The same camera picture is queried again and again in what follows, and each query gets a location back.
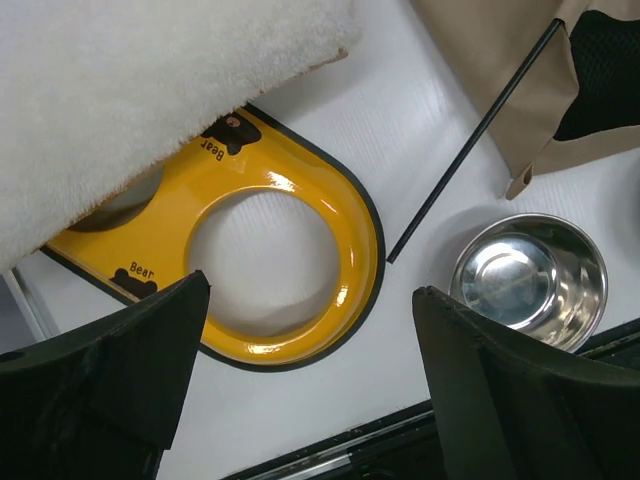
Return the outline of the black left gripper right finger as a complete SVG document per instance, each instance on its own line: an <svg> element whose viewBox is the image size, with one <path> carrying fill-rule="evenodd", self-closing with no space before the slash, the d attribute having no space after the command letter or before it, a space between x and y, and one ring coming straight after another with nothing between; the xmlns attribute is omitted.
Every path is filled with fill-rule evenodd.
<svg viewBox="0 0 640 480"><path fill-rule="evenodd" d="M412 311L451 479L636 479L639 373L551 347L434 287Z"/></svg>

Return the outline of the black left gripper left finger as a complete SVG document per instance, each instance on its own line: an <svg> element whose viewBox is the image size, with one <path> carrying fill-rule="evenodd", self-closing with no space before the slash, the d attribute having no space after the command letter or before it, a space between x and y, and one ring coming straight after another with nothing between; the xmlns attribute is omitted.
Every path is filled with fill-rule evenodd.
<svg viewBox="0 0 640 480"><path fill-rule="evenodd" d="M2 478L156 478L209 294L195 271L123 310L2 354Z"/></svg>

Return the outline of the black tent pole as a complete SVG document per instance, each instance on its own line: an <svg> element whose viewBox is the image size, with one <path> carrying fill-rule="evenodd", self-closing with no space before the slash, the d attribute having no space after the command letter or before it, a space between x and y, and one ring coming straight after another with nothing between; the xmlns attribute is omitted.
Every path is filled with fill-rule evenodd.
<svg viewBox="0 0 640 480"><path fill-rule="evenodd" d="M485 115L481 118L477 126L472 131L469 138L461 147L460 151L452 160L442 177L438 180L432 191L424 200L416 214L403 231L399 240L391 249L386 261L393 264L399 257L405 246L418 229L421 222L429 213L433 205L436 203L440 195L443 193L449 182L452 180L458 169L461 167L469 153L475 147L482 135L488 130L491 123L496 118L497 114L501 111L504 105L507 103L517 86L521 83L525 75L528 73L532 65L539 58L546 46L550 43L556 32L564 25L564 21L559 18L554 18L541 36L538 38L534 46L527 53L524 60L520 63L515 73L511 76L504 88L500 91L496 99L491 104Z"/></svg>

